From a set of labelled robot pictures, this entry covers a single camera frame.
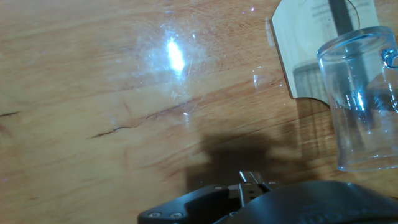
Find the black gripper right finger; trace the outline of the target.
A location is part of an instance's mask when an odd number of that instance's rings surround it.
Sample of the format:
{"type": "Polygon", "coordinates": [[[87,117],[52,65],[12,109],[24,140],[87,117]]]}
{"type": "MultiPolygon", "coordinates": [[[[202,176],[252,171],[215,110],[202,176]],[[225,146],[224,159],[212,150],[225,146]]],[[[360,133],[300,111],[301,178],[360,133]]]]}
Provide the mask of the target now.
{"type": "Polygon", "coordinates": [[[265,180],[261,174],[255,175],[257,185],[262,189],[263,192],[269,192],[282,188],[284,185],[280,182],[273,180],[265,180]]]}

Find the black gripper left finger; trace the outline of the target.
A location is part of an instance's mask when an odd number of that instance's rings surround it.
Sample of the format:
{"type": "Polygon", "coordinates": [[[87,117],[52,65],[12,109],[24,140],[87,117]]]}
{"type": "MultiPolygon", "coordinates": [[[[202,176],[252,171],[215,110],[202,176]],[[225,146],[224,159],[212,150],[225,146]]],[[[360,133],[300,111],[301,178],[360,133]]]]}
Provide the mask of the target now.
{"type": "Polygon", "coordinates": [[[237,185],[208,185],[141,212],[138,224],[226,223],[257,197],[255,172],[241,171],[237,185]]]}

